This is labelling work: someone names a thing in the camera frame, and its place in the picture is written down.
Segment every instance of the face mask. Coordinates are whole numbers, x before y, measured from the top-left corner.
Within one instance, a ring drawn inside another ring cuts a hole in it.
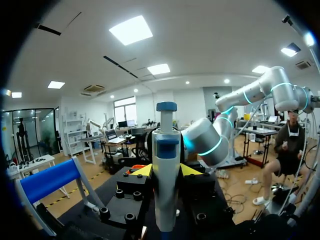
[[[299,128],[298,128],[298,132],[290,132],[289,123],[287,124],[287,126],[288,126],[289,137],[299,137]]]

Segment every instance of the window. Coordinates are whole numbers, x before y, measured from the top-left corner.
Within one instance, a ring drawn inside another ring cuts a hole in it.
[[[114,116],[117,123],[129,120],[137,123],[136,96],[114,101]]]

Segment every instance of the air conditioner vent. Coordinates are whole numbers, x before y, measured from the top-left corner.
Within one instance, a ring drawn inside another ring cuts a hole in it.
[[[85,87],[81,92],[80,95],[86,97],[96,97],[106,93],[106,89],[104,86],[93,84]]]
[[[303,60],[303,61],[297,62],[295,66],[300,70],[304,70],[304,69],[310,68],[312,64],[311,64],[311,61],[309,60]]]
[[[86,92],[99,93],[99,92],[105,90],[105,87],[96,84],[96,85],[87,86],[83,90],[85,90]]]

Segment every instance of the laptop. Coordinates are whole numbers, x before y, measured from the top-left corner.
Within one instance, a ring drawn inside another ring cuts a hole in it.
[[[270,116],[268,121],[266,122],[267,124],[275,124],[275,122],[277,121],[277,116]]]
[[[107,130],[104,132],[104,134],[108,142],[112,144],[118,144],[124,140],[124,138],[120,138],[117,136],[117,133],[114,129]]]

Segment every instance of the black knob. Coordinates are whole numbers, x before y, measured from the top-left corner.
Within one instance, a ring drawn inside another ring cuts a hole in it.
[[[133,213],[127,213],[124,215],[124,220],[127,224],[131,224],[136,221],[136,216]]]
[[[141,201],[141,200],[142,200],[142,194],[141,194],[141,192],[135,191],[135,192],[133,193],[133,198],[134,198],[134,200],[136,200],[136,201]]]
[[[125,193],[123,190],[121,189],[117,189],[115,191],[115,196],[118,198],[118,199],[122,199],[124,196],[125,196]]]
[[[106,222],[110,218],[110,211],[107,207],[101,207],[99,209],[101,222]]]
[[[203,212],[198,213],[198,214],[196,215],[196,220],[197,220],[197,222],[199,222],[199,223],[204,222],[206,219],[207,219],[207,215],[204,214]]]
[[[234,212],[233,208],[232,207],[226,207],[224,210],[223,210],[226,214],[232,214]]]

